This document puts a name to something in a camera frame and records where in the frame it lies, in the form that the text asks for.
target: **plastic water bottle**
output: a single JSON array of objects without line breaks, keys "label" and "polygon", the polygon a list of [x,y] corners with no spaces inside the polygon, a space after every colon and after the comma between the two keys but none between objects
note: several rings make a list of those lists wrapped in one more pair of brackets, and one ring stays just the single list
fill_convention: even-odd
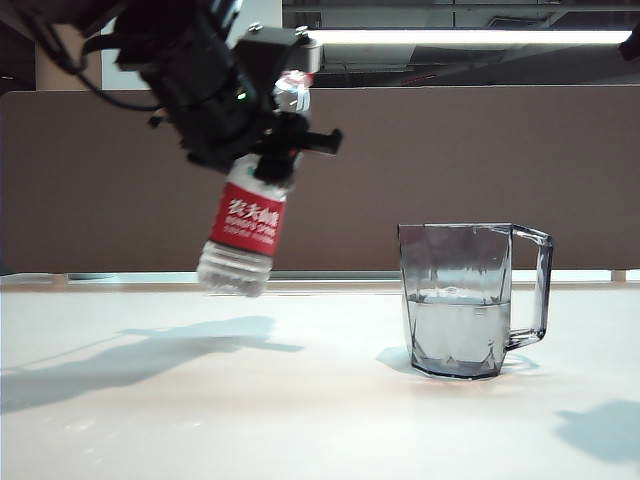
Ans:
[{"label": "plastic water bottle", "polygon": [[[311,75],[283,72],[274,97],[281,111],[308,115]],[[271,274],[289,188],[256,178],[259,157],[234,163],[215,224],[198,264],[198,280],[215,293],[262,294]]]}]

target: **robotic arm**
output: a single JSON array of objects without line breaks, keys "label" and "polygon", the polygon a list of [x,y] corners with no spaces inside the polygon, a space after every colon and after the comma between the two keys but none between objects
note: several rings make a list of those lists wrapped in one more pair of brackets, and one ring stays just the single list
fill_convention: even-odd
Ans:
[{"label": "robotic arm", "polygon": [[[254,25],[233,49],[226,39],[241,0],[12,0],[36,41],[63,70],[106,101],[156,111],[152,126],[174,124],[190,161],[228,172],[236,158],[261,155],[256,177],[285,184],[302,149],[335,154],[342,134],[309,132],[307,120],[280,112],[273,87],[284,70],[316,71],[320,46],[304,29]],[[116,18],[110,35],[96,35]],[[76,27],[87,41],[75,60],[53,24]],[[124,103],[101,91],[83,70],[85,55],[120,51],[116,63],[136,71],[158,105]]]}]

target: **ceiling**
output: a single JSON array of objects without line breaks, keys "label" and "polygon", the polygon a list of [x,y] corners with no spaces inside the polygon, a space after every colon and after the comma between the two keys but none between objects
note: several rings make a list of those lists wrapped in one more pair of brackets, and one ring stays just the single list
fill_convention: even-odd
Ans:
[{"label": "ceiling", "polygon": [[[337,28],[631,29],[640,0],[284,0],[283,25]],[[324,48],[318,87],[640,83],[616,46]],[[35,88],[35,46],[0,0],[0,95]]]}]

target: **red bottle label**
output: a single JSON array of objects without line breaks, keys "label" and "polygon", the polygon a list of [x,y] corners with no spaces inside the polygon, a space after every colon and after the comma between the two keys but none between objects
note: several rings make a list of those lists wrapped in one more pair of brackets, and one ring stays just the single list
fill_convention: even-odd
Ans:
[{"label": "red bottle label", "polygon": [[227,183],[209,239],[231,247],[273,256],[280,237],[284,202]]}]

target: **pitcher handle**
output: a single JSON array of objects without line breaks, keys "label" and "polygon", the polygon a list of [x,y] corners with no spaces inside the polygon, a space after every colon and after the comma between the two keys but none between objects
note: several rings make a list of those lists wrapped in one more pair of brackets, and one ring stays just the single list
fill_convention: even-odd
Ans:
[{"label": "pitcher handle", "polygon": [[511,330],[507,351],[539,342],[547,332],[551,259],[553,256],[553,238],[550,235],[521,225],[513,225],[513,232],[518,237],[527,238],[538,245],[534,315],[536,323],[532,328]]}]

